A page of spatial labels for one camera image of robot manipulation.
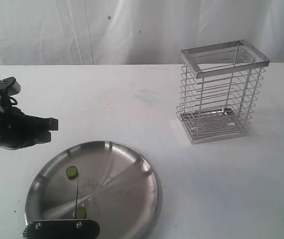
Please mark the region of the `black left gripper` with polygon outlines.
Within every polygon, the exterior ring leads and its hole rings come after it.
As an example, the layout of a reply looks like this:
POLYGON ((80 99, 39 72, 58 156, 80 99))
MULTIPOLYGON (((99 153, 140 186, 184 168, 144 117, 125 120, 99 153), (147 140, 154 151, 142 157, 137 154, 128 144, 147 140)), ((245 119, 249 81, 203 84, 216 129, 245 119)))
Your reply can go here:
POLYGON ((10 115, 0 111, 0 148, 17 150, 51 142, 57 131, 58 119, 39 118, 24 114, 14 107, 10 115))

